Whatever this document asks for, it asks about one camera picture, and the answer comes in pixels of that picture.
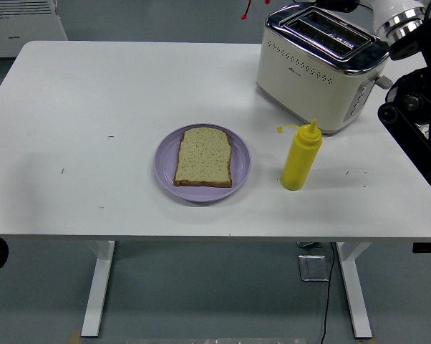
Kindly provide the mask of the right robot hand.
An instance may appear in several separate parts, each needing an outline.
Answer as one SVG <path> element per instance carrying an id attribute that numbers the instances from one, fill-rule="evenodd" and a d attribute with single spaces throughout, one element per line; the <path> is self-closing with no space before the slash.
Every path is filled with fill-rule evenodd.
<path id="1" fill-rule="evenodd" d="M 418 20 L 422 23 L 425 19 L 425 7 L 419 1 L 315 1 L 315 4 L 323 9 L 339 12 L 352 12 L 359 5 L 372 10 L 372 27 L 375 31 L 384 27 L 392 28 L 397 25 Z"/>

